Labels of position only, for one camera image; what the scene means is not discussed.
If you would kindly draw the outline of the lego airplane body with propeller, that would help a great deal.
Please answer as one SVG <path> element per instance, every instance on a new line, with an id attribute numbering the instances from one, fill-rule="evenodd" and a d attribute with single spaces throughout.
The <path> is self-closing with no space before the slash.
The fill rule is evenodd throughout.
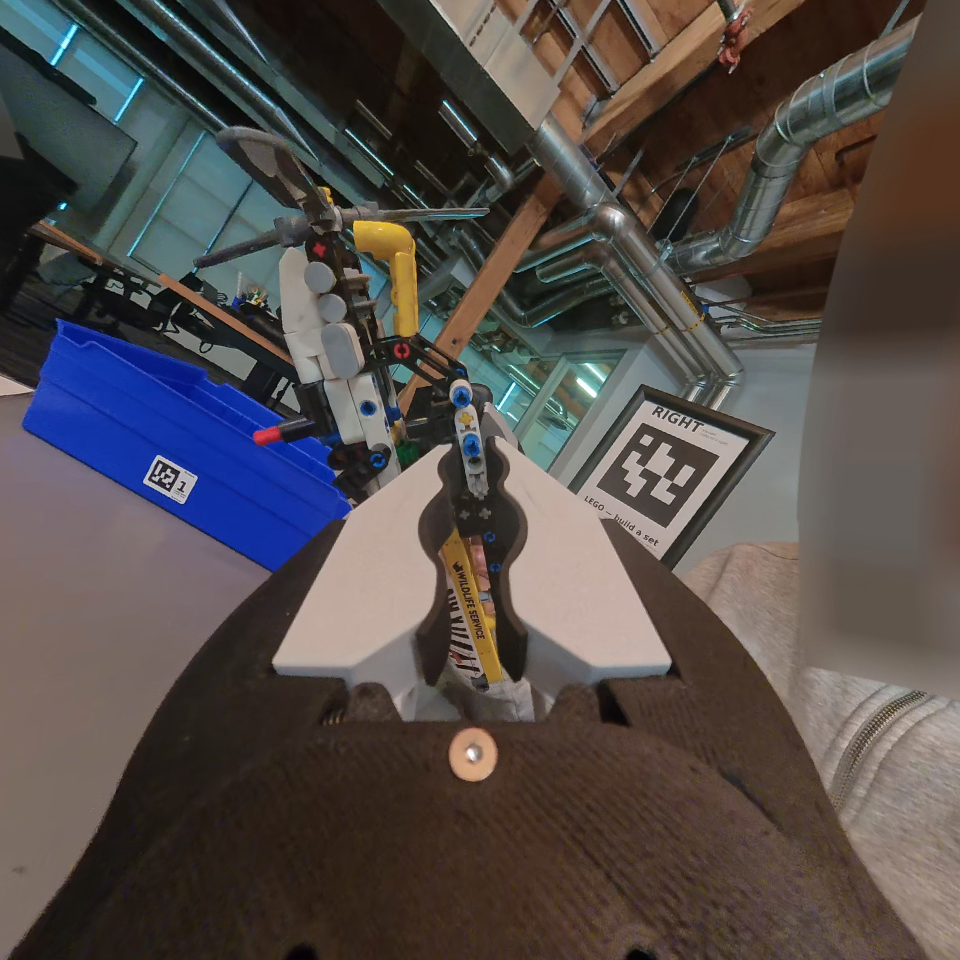
<path id="1" fill-rule="evenodd" d="M 408 223 L 484 217 L 486 207 L 344 207 L 282 138 L 229 126 L 216 142 L 294 215 L 252 240 L 196 259 L 206 269 L 272 248 L 280 322 L 301 414 L 255 435 L 260 446 L 319 439 L 344 497 L 360 503 L 438 445 L 460 452 L 466 491 L 487 497 L 481 415 L 466 368 L 421 334 Z"/>

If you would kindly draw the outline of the blue plastic bin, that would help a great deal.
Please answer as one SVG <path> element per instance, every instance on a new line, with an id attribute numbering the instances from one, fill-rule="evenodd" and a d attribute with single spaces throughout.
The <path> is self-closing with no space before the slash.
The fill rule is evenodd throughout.
<path id="1" fill-rule="evenodd" d="M 22 425 L 275 571 L 352 509 L 317 438 L 255 444 L 280 422 L 198 366 L 58 319 Z"/>

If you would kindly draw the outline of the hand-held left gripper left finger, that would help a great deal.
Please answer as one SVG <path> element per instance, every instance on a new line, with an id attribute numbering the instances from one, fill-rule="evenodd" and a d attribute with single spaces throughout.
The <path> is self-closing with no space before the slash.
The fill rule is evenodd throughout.
<path id="1" fill-rule="evenodd" d="M 440 445 L 346 518 L 276 651 L 279 675 L 434 687 L 449 657 L 441 549 L 453 532 L 453 447 Z"/>

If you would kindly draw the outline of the framed tag sign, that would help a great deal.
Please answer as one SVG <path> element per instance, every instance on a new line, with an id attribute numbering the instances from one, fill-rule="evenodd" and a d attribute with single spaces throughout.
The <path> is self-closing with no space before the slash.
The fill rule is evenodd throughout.
<path id="1" fill-rule="evenodd" d="M 642 385 L 569 489 L 673 570 L 774 437 Z"/>

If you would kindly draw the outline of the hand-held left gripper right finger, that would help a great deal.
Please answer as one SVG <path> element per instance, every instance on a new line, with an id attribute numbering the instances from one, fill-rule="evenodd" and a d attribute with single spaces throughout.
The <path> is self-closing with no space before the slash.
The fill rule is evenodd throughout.
<path id="1" fill-rule="evenodd" d="M 665 675 L 672 659 L 600 514 L 508 442 L 492 442 L 519 514 L 503 572 L 532 687 Z"/>

